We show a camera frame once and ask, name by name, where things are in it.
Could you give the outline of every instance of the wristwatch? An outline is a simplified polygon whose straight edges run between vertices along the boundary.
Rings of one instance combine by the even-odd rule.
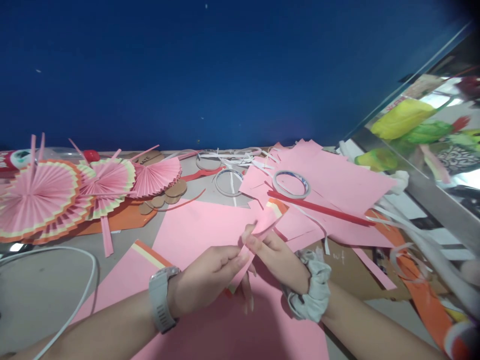
[[[173,319],[170,315],[167,292],[169,289],[169,279],[179,273],[180,269],[176,266],[164,267],[152,275],[148,283],[148,294],[153,320],[161,334],[165,334],[173,329],[178,322],[178,319]]]

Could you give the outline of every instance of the gray scrunchie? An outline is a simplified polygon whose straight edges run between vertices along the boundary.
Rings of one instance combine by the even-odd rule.
[[[293,316],[297,320],[309,319],[316,323],[320,322],[329,304],[330,290],[327,281],[332,272],[332,268],[323,262],[321,250],[317,250],[319,251],[299,250],[295,253],[311,274],[308,293],[299,295],[287,286],[281,286]]]

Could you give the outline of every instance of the pink paper fan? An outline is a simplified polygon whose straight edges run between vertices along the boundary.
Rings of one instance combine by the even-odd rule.
[[[133,184],[133,194],[129,197],[138,199],[161,193],[180,179],[182,166],[178,157],[165,159],[147,166],[133,162],[136,158],[158,146],[154,146],[130,159],[135,167],[136,180]]]
[[[79,165],[81,171],[87,166]],[[118,158],[92,162],[94,180],[80,189],[82,195],[95,195],[95,202],[87,220],[99,219],[117,208],[124,200],[135,181],[135,169],[130,161]]]
[[[68,161],[35,163],[36,137],[31,139],[31,162],[22,169],[0,199],[0,242],[25,239],[44,230],[63,214],[79,195],[80,172]],[[42,134],[39,159],[45,148]]]
[[[95,177],[95,171],[87,167],[80,170],[81,184]],[[62,215],[48,225],[45,230],[33,235],[30,239],[22,241],[23,243],[41,245],[67,235],[73,229],[83,222],[90,214],[90,209],[94,206],[94,197],[91,195],[78,195],[75,202]]]

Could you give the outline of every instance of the hand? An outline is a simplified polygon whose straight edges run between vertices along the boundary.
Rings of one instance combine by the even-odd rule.
[[[247,263],[249,255],[239,257],[239,253],[238,246],[212,246],[185,271],[172,277],[168,281],[167,293],[172,318],[178,319],[213,303]],[[241,281],[241,289],[235,294],[244,296],[253,310],[248,272]]]
[[[311,275],[307,267],[275,232],[270,232],[262,242],[251,235],[254,228],[248,224],[241,235],[246,247],[263,261],[279,282],[297,294],[308,293]]]

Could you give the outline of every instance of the table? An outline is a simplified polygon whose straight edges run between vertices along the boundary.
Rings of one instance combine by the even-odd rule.
[[[214,168],[217,162],[205,160],[205,167]],[[195,158],[181,161],[183,175],[195,173],[198,168]],[[234,176],[234,186],[238,189],[238,180]],[[230,197],[221,195],[212,182],[213,176],[193,180],[183,196],[191,199],[203,189],[205,193],[198,201],[233,206]],[[230,188],[228,174],[219,178],[219,185],[225,191]],[[237,206],[247,207],[251,199],[240,195]],[[127,252],[136,239],[148,246],[154,243],[165,213],[159,212],[144,227],[123,230],[112,234],[114,254],[105,258],[102,234],[92,234],[66,238],[50,243],[48,246],[69,246],[86,250],[98,259],[101,282],[115,264]],[[91,262],[83,254],[71,250],[47,251],[17,260],[0,268],[0,355],[25,348],[43,337],[55,333],[70,317],[76,308],[88,277]],[[386,299],[370,300],[367,303],[374,309],[390,317],[421,339],[435,346],[420,318],[407,301]],[[352,359],[353,357],[335,339],[327,333],[328,352],[331,360]]]

